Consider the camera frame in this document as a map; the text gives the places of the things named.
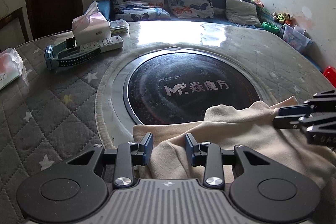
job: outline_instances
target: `pillow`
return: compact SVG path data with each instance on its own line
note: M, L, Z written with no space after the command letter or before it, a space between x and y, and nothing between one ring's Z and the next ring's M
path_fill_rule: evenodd
M243 0L226 0L225 15L232 23L261 27L254 4Z
M127 22L144 20L169 20L163 9L164 0L112 0L115 19Z
M178 18L213 18L212 0L168 0L169 9Z

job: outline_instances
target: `metal screw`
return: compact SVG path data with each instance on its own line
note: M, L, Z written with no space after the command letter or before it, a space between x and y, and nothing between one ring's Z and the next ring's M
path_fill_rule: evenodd
M216 185L222 184L223 180L218 177L210 177L210 178L207 178L205 182L209 185L216 186Z
M120 178L117 178L114 182L120 186L126 186L126 185L131 184L132 180L126 177L120 177Z

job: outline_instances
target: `green plastic container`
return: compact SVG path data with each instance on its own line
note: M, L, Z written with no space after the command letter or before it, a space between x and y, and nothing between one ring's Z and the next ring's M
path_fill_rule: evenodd
M277 33L280 31L280 29L279 29L278 27L276 27L276 26L274 26L274 25L272 25L272 24L270 24L270 23L267 23L267 22L264 22L264 23L262 24L262 27L263 27L266 31L269 31L269 32L274 33L274 34L277 34Z

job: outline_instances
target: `black glass cooktop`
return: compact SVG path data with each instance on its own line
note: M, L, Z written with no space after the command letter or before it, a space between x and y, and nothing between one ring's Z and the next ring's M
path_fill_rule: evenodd
M238 70L195 53L154 57L141 64L124 87L134 121L150 125L202 121L211 106L244 109L258 100L253 85Z

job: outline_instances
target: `red plastic object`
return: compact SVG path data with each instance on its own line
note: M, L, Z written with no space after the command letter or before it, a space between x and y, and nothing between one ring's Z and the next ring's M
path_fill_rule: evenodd
M329 80L329 82L336 88L336 69L334 67L328 67L323 72L323 75Z

